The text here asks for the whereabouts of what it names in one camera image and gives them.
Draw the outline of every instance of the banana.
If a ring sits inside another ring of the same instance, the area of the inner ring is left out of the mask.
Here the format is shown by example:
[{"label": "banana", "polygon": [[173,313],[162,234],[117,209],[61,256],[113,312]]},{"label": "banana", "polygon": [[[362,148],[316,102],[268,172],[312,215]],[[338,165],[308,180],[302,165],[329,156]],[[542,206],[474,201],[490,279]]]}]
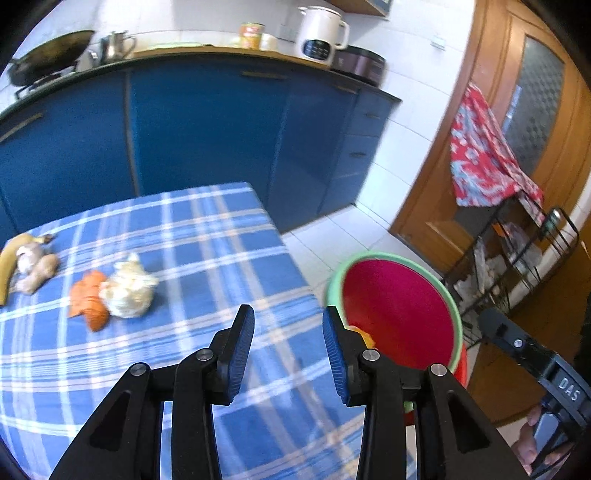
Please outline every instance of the banana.
[{"label": "banana", "polygon": [[14,273],[14,268],[17,266],[17,250],[19,247],[29,242],[47,244],[52,239],[51,235],[32,236],[30,233],[21,233],[7,242],[2,252],[0,252],[0,306],[6,305],[10,279]]}]

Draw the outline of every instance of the red bucket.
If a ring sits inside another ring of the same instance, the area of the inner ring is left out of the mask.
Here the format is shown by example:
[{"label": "red bucket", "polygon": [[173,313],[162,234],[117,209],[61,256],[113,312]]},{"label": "red bucket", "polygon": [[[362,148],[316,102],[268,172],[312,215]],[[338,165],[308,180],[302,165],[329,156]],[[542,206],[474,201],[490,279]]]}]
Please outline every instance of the red bucket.
[{"label": "red bucket", "polygon": [[370,334],[376,348],[399,365],[447,365],[466,386],[460,314],[445,286],[420,265],[365,252],[336,272],[327,304],[338,308],[345,324]]}]

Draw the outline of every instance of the towel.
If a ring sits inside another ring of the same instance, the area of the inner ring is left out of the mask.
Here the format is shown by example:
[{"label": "towel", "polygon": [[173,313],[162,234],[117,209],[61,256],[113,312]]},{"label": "towel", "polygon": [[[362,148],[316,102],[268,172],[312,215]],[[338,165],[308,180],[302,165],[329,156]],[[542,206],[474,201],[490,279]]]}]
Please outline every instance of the towel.
[{"label": "towel", "polygon": [[472,82],[454,119],[450,143],[459,206],[490,207],[517,195],[541,225],[544,193],[520,169],[484,95]]}]

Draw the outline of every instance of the table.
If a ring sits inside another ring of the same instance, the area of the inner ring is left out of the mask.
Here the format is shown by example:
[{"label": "table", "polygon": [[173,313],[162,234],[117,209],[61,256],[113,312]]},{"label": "table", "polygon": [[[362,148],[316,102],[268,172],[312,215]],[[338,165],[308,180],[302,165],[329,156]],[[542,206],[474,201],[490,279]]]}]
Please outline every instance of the table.
[{"label": "table", "polygon": [[[0,309],[0,436],[32,479],[49,476],[131,364],[178,363],[242,303],[256,327],[241,392],[213,412],[224,478],[355,478],[364,409],[337,396],[322,310],[248,184],[135,198],[32,231],[48,232],[57,276]],[[68,319],[72,284],[89,270],[111,274],[130,251],[160,281],[148,313],[98,333]],[[167,403],[162,479],[170,426]]]}]

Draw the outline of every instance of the wok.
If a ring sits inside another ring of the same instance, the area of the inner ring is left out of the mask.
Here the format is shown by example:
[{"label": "wok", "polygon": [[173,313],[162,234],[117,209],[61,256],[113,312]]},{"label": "wok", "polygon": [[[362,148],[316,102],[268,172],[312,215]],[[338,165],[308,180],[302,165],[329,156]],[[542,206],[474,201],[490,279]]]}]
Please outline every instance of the wok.
[{"label": "wok", "polygon": [[10,82],[26,87],[50,73],[74,65],[88,47],[94,33],[94,30],[68,33],[35,47],[20,59],[12,59],[8,69]]}]

